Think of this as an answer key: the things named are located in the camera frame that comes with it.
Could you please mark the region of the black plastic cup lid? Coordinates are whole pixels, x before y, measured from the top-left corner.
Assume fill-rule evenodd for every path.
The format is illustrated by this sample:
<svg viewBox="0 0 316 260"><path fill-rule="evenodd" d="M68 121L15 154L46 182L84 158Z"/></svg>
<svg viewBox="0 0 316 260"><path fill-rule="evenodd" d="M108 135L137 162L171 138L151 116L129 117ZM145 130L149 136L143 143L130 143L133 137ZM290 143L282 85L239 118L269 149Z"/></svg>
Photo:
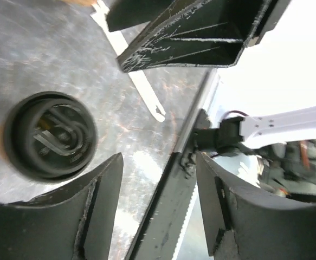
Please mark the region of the black plastic cup lid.
<svg viewBox="0 0 316 260"><path fill-rule="evenodd" d="M83 103L62 92L40 92L10 110L2 143L5 156L20 173L55 183L76 177L88 166L97 131Z"/></svg>

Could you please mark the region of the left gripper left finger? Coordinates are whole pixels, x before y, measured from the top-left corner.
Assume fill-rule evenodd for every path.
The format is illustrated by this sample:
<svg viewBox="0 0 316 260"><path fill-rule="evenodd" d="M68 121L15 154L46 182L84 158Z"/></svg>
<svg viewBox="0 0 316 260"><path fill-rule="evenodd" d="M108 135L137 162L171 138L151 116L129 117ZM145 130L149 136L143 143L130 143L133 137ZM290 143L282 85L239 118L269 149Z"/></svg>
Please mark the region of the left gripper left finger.
<svg viewBox="0 0 316 260"><path fill-rule="evenodd" d="M0 259L107 259L124 161L23 202L0 203Z"/></svg>

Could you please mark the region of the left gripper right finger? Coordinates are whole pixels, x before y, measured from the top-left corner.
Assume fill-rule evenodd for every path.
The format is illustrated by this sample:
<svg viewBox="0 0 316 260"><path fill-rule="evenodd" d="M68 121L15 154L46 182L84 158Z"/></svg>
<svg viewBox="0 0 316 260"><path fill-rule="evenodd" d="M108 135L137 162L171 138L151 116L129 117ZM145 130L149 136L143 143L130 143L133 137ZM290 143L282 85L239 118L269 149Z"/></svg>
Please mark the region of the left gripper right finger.
<svg viewBox="0 0 316 260"><path fill-rule="evenodd" d="M316 259L316 195L280 197L196 154L208 254L214 259Z"/></svg>

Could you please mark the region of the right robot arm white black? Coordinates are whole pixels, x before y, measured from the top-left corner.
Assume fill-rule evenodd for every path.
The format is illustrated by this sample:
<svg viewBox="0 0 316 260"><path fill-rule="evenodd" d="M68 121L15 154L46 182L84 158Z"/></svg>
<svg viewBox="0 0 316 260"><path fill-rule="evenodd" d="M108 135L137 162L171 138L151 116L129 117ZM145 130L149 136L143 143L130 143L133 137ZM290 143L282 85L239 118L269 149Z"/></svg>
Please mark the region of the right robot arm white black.
<svg viewBox="0 0 316 260"><path fill-rule="evenodd" d="M216 68L223 101L259 104L223 112L199 149L316 139L316 1L116 1L105 21L112 33L144 25L117 57L122 72Z"/></svg>

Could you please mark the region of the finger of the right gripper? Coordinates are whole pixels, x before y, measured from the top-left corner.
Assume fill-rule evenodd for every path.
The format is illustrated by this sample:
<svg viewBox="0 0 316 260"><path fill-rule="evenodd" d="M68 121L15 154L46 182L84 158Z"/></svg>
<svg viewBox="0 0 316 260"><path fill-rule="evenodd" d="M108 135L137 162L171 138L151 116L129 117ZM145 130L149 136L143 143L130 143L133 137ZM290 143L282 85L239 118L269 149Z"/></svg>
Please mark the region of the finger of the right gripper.
<svg viewBox="0 0 316 260"><path fill-rule="evenodd" d="M106 16L108 29L114 32L153 21L172 2L170 0L115 1Z"/></svg>
<svg viewBox="0 0 316 260"><path fill-rule="evenodd" d="M173 1L117 57L125 73L234 66L275 1Z"/></svg>

